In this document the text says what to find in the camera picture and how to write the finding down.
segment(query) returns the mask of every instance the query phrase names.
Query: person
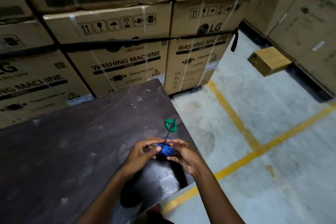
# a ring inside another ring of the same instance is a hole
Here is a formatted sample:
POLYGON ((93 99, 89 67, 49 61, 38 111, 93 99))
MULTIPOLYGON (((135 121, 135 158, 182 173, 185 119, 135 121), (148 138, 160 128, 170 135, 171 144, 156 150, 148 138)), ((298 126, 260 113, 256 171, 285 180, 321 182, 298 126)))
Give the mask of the person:
MULTIPOLYGON (((245 222, 233 208, 203 159, 191 149, 188 142, 180 139, 173 139, 172 141, 170 146, 174 148, 176 155, 167 157, 167 159, 180 163, 183 169, 193 176, 210 223, 244 224, 245 222)), ((141 170, 151 158, 155 158, 155 155, 161 150, 159 146, 154 147, 153 144, 163 142, 164 140, 161 138, 147 138, 144 141, 137 142, 122 167, 77 223, 107 223, 124 184, 132 175, 141 170), (145 152, 144 148, 151 148, 151 150, 145 152)), ((171 223, 163 218, 162 220, 162 223, 171 223)))

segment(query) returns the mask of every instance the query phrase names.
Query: hand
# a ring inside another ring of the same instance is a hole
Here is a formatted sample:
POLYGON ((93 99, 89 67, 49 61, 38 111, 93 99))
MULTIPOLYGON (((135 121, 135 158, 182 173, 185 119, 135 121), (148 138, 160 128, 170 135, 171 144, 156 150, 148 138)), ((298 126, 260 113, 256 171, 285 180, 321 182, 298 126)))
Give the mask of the hand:
POLYGON ((173 139, 172 141, 170 146, 174 148, 177 155, 167 157, 168 160, 180 163, 184 170, 193 177, 200 168, 206 167, 205 162, 190 148, 188 142, 180 139, 173 139))
POLYGON ((149 137, 144 141, 136 142, 131 152, 128 154, 124 165, 123 170, 126 175, 133 175, 137 171, 140 171, 145 164, 150 160, 150 158, 155 158, 161 147, 154 147, 152 144, 163 143, 164 139, 149 137), (145 153, 144 148, 151 146, 152 148, 149 152, 145 153))

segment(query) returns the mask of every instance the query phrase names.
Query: green wire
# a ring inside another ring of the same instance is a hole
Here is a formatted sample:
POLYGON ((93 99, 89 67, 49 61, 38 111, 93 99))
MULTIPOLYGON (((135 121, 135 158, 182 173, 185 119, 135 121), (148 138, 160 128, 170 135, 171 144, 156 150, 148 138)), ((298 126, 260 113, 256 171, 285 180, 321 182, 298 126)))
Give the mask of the green wire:
POLYGON ((166 119, 165 127, 170 132, 176 132, 176 130, 177 130, 176 123, 174 122, 173 119, 166 119))

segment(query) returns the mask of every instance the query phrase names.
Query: blue wire coil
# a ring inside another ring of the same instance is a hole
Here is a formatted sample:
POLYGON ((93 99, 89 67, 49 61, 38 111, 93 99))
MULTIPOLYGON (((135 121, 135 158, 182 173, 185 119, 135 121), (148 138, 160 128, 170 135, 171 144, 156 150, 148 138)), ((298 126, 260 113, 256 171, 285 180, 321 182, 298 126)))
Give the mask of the blue wire coil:
POLYGON ((174 155, 174 148, 170 147, 169 143, 166 143, 166 140, 169 139, 171 142, 173 142, 173 140, 171 140, 170 137, 163 137, 162 139, 165 139, 165 142, 163 144, 157 144, 158 146, 161 147, 161 151, 160 153, 166 157, 169 156, 173 156, 174 155))

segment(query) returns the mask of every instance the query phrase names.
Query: dark tabletop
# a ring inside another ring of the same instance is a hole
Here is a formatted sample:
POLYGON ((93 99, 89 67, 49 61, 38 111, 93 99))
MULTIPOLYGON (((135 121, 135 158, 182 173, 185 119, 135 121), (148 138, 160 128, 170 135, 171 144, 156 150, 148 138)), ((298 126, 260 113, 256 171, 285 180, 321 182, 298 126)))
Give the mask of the dark tabletop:
MULTIPOLYGON (((75 223, 137 141, 193 140, 158 79, 0 130, 0 223, 75 223)), ((111 214, 125 223, 193 182, 175 162, 151 159, 111 214)))

